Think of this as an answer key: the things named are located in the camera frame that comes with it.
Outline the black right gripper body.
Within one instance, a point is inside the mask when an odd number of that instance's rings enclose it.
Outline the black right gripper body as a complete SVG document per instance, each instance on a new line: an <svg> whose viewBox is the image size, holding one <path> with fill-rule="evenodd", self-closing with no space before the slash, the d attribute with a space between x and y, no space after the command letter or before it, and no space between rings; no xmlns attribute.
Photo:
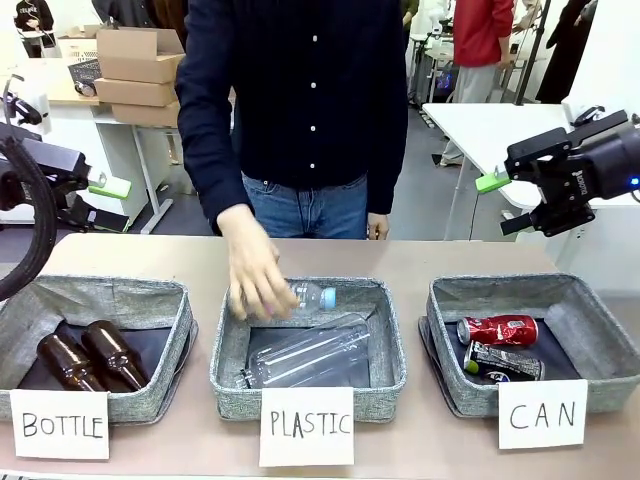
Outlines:
<svg viewBox="0 0 640 480"><path fill-rule="evenodd" d="M544 203L587 203L639 188L639 129L613 131L566 154L539 163Z"/></svg>

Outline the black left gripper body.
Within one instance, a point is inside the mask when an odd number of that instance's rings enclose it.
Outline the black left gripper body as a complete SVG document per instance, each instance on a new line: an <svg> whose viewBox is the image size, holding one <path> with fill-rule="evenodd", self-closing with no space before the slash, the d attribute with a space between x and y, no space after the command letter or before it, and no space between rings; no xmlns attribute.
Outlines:
<svg viewBox="0 0 640 480"><path fill-rule="evenodd" d="M48 180L19 129L1 125L1 209L29 204L36 210L52 210L53 196Z"/></svg>

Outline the person's right hand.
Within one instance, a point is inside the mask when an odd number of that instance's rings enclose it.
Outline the person's right hand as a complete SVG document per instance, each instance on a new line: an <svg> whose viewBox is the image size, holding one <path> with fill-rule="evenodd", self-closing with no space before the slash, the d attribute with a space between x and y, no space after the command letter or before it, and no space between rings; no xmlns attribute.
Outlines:
<svg viewBox="0 0 640 480"><path fill-rule="evenodd" d="M228 247L230 305L236 317L289 316L297 297L279 269L275 245L250 208L232 206L218 215L217 224Z"/></svg>

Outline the person's left hand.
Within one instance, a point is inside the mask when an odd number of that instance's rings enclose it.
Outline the person's left hand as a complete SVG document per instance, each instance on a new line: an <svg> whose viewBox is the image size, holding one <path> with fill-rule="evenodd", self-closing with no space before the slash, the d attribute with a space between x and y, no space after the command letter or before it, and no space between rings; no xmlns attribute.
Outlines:
<svg viewBox="0 0 640 480"><path fill-rule="evenodd" d="M369 240L386 240L390 225L387 215L369 213L367 215L367 232Z"/></svg>

